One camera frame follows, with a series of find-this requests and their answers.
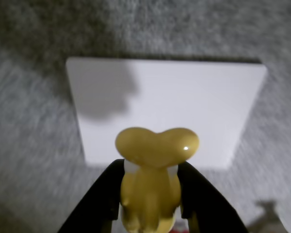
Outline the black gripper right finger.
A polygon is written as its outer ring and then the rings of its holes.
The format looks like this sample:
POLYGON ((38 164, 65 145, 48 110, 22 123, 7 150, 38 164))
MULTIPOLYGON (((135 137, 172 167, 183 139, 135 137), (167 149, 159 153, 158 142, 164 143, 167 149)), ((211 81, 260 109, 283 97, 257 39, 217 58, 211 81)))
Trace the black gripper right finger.
POLYGON ((190 233, 246 233, 246 226, 226 198, 191 164, 178 166, 181 216, 190 233))

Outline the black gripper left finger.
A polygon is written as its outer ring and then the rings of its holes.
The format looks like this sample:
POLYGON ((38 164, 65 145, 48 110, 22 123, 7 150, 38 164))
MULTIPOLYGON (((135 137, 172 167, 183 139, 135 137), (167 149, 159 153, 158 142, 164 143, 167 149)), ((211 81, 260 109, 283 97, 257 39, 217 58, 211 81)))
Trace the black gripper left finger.
POLYGON ((114 160, 80 200, 60 233, 110 233, 118 219, 124 160, 114 160))

